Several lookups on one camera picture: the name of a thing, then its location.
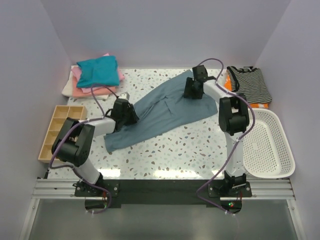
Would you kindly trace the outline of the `grey-blue t-shirt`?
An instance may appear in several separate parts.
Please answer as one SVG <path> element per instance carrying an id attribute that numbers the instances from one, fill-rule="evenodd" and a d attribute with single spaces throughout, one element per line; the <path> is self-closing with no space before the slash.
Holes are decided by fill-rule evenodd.
<path id="1" fill-rule="evenodd" d="M 209 118 L 218 113 L 215 100 L 207 95 L 201 99 L 184 98 L 187 70 L 156 87 L 133 107 L 139 120 L 104 136 L 108 152 L 130 147 L 154 138 L 179 126 Z"/>

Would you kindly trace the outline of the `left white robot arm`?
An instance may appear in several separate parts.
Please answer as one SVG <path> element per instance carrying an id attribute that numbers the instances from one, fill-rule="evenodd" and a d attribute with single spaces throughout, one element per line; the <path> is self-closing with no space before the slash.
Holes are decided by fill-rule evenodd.
<path id="1" fill-rule="evenodd" d="M 49 167 L 70 168 L 85 184 L 102 189 L 102 174 L 89 160 L 93 138 L 113 134 L 138 121 L 133 104 L 120 97 L 115 100 L 113 108 L 103 112 L 101 117 L 87 120 L 67 117 L 51 147 Z"/>

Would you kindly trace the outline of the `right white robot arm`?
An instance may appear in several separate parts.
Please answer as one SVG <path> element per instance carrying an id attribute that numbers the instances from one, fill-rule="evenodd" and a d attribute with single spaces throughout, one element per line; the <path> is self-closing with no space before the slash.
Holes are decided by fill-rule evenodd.
<path id="1" fill-rule="evenodd" d="M 247 183 L 243 167 L 243 138 L 250 123 L 247 102 L 244 96 L 234 94 L 219 85 L 214 76 L 208 75 L 204 65 L 193 67 L 192 74 L 193 77 L 186 79 L 183 97 L 199 100 L 206 95 L 218 103 L 218 124 L 225 135 L 227 160 L 222 167 L 222 182 L 212 186 L 212 189 L 218 196 L 230 196 Z"/>

